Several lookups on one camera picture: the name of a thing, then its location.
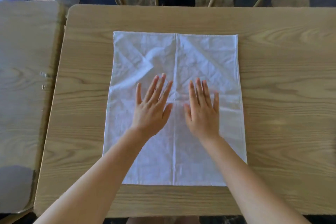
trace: wood grain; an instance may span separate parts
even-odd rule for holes
[[[333,8],[72,7],[36,213],[102,155],[113,31],[124,30],[239,34],[249,166],[301,213],[335,214],[335,13]],[[238,213],[225,187],[123,185],[107,216]]]
[[[0,5],[0,212],[32,206],[64,18],[56,1]]]

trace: hand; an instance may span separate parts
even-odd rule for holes
[[[190,105],[184,105],[185,120],[191,133],[201,142],[219,136],[219,94],[215,93],[213,106],[207,82],[196,79],[196,92],[189,83]]]
[[[160,80],[156,75],[144,100],[141,100],[141,83],[136,87],[136,103],[131,129],[139,131],[146,140],[156,135],[165,126],[173,108],[172,103],[165,108],[173,81],[168,82],[161,95],[165,79],[166,74],[162,74]]]

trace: person's left arm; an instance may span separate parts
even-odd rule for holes
[[[155,76],[145,98],[136,89],[132,126],[77,182],[57,199],[35,224],[101,224],[132,163],[145,143],[166,124],[172,104],[165,108],[172,86],[161,95],[165,74]]]

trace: white fabric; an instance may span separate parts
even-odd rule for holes
[[[103,153],[132,123],[135,88],[142,98],[156,74],[173,80],[168,103],[174,103],[165,127],[143,147],[124,184],[225,186],[208,153],[184,119],[188,83],[206,79],[211,98],[219,91],[220,134],[246,162],[243,102],[237,35],[183,35],[114,32],[114,62],[108,94]]]

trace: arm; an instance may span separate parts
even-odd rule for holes
[[[166,124],[172,104],[165,108],[170,81],[160,97],[165,75],[156,76],[144,100],[141,84],[136,89],[136,107],[131,128],[76,183],[57,199],[36,224],[103,223],[129,168],[150,137]]]
[[[190,106],[185,105],[185,118],[190,131],[216,163],[247,223],[308,224],[309,222],[266,186],[247,164],[219,136],[219,95],[213,105],[206,81],[189,84]]]

